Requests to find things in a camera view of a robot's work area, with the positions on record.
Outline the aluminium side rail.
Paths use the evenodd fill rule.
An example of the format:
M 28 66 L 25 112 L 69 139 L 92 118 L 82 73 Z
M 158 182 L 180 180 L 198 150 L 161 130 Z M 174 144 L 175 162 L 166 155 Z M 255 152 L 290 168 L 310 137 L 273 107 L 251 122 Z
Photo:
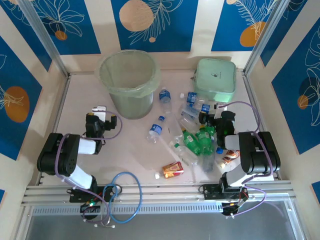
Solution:
M 45 122 L 45 132 L 39 135 L 38 143 L 35 145 L 36 152 L 34 160 L 34 168 L 32 178 L 29 182 L 29 185 L 37 186 L 41 184 L 42 173 L 37 169 L 37 161 L 38 157 L 49 137 L 49 134 L 57 131 L 59 121 L 62 114 L 62 109 L 65 103 L 66 95 L 70 85 L 71 75 L 69 74 L 66 78 L 62 80 L 61 83 L 56 84 L 54 86 L 50 86 L 49 90 L 55 90 L 54 95 L 52 96 L 52 100 L 50 100 L 50 106 L 46 106 L 44 109 L 47 111 L 46 115 L 42 115 L 42 119 L 44 117 L 47 118 Z
M 280 170 L 281 161 L 271 133 L 267 131 L 256 93 L 249 77 L 241 74 L 246 98 L 241 108 L 240 137 L 241 166 L 249 176 L 247 181 L 274 180 Z

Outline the brown label bottle white cap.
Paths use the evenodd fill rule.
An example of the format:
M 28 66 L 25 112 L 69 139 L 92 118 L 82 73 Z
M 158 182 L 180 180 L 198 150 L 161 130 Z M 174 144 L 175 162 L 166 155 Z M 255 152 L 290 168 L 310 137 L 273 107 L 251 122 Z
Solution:
M 224 169 L 227 165 L 229 165 L 233 160 L 240 157 L 239 150 L 228 150 L 225 156 L 220 160 L 218 165 Z

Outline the mesh bin with green liner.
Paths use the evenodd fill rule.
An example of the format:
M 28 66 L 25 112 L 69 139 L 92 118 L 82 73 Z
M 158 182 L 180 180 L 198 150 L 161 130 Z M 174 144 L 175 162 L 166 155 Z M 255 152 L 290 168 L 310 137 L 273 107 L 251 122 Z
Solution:
M 155 59 L 142 50 L 122 50 L 98 62 L 95 76 L 107 89 L 118 113 L 129 120 L 145 117 L 161 82 Z

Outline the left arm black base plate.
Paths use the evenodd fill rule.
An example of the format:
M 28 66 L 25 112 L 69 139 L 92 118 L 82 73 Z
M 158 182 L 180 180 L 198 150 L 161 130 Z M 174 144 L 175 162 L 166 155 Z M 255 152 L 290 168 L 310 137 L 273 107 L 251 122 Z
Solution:
M 91 192 L 99 195 L 101 198 L 103 197 L 103 190 L 104 186 L 94 186 L 89 189 Z M 115 186 L 108 186 L 104 192 L 104 200 L 108 202 L 113 195 L 116 194 L 116 191 L 118 194 L 122 193 L 122 187 L 118 184 Z M 68 189 L 66 191 L 70 197 L 69 202 L 70 203 L 86 203 L 86 202 L 101 202 L 101 200 L 96 197 L 95 195 L 92 195 L 91 193 L 84 192 L 79 189 Z

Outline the aluminium frame post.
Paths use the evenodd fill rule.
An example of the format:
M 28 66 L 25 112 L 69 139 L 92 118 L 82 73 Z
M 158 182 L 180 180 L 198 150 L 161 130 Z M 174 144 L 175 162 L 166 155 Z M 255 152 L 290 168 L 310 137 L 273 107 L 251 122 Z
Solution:
M 258 38 L 245 67 L 243 68 L 243 74 L 245 77 L 248 77 L 252 72 L 256 62 L 259 60 L 262 51 L 264 50 L 276 26 L 278 25 L 289 2 L 290 0 L 276 0 L 274 9 L 270 13 L 269 18 L 262 30 L 262 33 Z
M 29 0 L 17 0 L 17 3 L 52 61 L 56 64 L 64 77 L 68 79 L 69 73 L 60 57 L 59 51 L 57 50 L 36 10 L 32 6 L 32 3 Z

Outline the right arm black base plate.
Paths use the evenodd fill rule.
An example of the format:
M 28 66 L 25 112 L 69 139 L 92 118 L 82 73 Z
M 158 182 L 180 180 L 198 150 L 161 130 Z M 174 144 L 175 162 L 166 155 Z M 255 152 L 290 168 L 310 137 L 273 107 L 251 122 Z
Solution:
M 241 186 L 224 186 L 222 184 L 203 184 L 199 187 L 199 192 L 204 195 L 205 200 L 247 200 L 248 191 Z

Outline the mint green lidded box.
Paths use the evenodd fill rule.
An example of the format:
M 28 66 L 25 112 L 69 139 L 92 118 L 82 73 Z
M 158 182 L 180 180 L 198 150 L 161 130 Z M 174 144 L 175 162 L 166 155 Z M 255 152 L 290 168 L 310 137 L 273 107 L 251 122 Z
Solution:
M 202 58 L 193 76 L 194 91 L 210 101 L 229 103 L 236 91 L 236 65 L 228 60 Z

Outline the Pocari Sweat plastic bottle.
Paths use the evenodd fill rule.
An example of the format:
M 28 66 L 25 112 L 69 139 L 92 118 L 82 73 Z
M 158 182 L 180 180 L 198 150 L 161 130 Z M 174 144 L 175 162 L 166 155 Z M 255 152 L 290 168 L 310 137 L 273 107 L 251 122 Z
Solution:
M 160 106 L 165 114 L 172 112 L 172 99 L 170 92 L 163 87 L 159 92 Z

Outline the blue label bottle white cap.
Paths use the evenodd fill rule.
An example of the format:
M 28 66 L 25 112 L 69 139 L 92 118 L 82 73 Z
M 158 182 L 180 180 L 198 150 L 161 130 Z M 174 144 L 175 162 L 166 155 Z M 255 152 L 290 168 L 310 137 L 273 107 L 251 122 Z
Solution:
M 208 104 L 208 97 L 196 92 L 180 93 L 180 99 L 185 100 L 189 104 Z

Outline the clear soda water bottle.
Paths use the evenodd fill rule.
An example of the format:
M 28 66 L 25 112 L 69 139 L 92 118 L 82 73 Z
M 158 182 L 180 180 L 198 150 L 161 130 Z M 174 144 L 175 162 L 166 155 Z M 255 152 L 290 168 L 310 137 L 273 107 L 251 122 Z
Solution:
M 179 108 L 179 113 L 183 115 L 189 115 L 192 119 L 197 118 L 199 113 L 215 114 L 216 110 L 209 104 L 202 103 L 183 103 Z

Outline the aluminium frame rail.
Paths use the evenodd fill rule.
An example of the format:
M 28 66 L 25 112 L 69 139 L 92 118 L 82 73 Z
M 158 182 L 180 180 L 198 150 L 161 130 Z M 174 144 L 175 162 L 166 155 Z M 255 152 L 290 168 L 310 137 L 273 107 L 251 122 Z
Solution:
M 294 200 L 296 194 L 288 180 L 256 181 L 248 185 L 250 189 L 249 201 L 260 201 L 266 192 L 267 201 Z M 115 198 L 117 204 L 138 204 L 139 189 L 135 184 L 123 184 L 122 193 Z M 199 184 L 181 183 L 173 184 L 145 184 L 142 189 L 142 202 L 144 204 L 171 204 L 171 203 L 200 203 L 205 201 L 199 192 Z M 28 186 L 23 195 L 22 206 L 49 206 L 71 205 L 67 185 L 37 185 Z

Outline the clear bottle blue label blue cap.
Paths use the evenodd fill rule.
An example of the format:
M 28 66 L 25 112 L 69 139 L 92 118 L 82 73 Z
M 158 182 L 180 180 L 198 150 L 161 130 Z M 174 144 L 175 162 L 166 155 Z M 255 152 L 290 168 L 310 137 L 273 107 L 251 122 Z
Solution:
M 147 134 L 147 140 L 150 143 L 156 143 L 160 138 L 164 128 L 165 120 L 166 118 L 163 115 L 160 115 L 150 127 Z

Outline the clear bottle green label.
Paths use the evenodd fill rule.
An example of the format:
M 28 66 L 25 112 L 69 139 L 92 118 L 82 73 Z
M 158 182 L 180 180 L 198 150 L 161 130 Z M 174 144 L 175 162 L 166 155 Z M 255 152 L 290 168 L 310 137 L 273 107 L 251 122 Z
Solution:
M 174 139 L 169 143 L 169 147 L 187 166 L 198 164 L 199 158 L 181 141 Z

